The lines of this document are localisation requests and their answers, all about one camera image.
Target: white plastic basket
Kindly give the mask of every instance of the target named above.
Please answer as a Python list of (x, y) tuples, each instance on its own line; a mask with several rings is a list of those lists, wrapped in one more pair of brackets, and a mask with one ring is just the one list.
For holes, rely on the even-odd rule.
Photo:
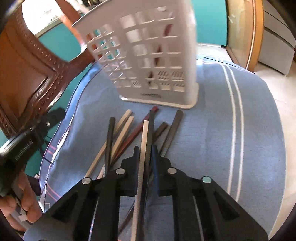
[(107, 0), (73, 27), (122, 100), (183, 109), (196, 104), (190, 0)]

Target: human hand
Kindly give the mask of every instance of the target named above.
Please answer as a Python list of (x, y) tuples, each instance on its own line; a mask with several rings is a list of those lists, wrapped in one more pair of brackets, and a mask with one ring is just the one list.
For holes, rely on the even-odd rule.
[[(28, 221), (34, 223), (41, 217), (42, 212), (24, 171), (20, 172), (17, 183), (20, 189), (23, 190), (22, 208), (27, 211)], [(15, 210), (16, 205), (16, 201), (12, 196), (0, 197), (0, 209), (12, 228), (24, 232), (25, 229), (10, 215)]]

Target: wooden chair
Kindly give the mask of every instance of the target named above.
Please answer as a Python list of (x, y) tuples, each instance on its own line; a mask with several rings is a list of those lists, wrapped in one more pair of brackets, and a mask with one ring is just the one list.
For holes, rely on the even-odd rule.
[(7, 138), (46, 113), (71, 80), (94, 61), (86, 45), (78, 42), (81, 53), (64, 61), (30, 32), (21, 6), (11, 15), (0, 34), (0, 128)]

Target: metal rivet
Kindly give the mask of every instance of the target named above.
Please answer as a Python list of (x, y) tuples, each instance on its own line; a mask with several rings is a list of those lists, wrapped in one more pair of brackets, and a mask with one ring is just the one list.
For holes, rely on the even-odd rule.
[(116, 170), (116, 173), (118, 174), (118, 175), (122, 175), (122, 174), (124, 174), (126, 171), (123, 169), (123, 168), (118, 168), (117, 170)]
[(87, 185), (87, 184), (89, 184), (89, 183), (91, 182), (91, 179), (90, 179), (89, 177), (85, 177), (85, 178), (82, 179), (81, 182), (82, 182), (84, 185)]
[(168, 173), (169, 173), (169, 174), (175, 174), (176, 172), (177, 172), (176, 168), (170, 167), (170, 168), (168, 169)]
[(211, 182), (212, 182), (212, 179), (211, 179), (210, 177), (203, 177), (203, 178), (202, 178), (202, 181), (203, 181), (204, 183), (211, 183)]

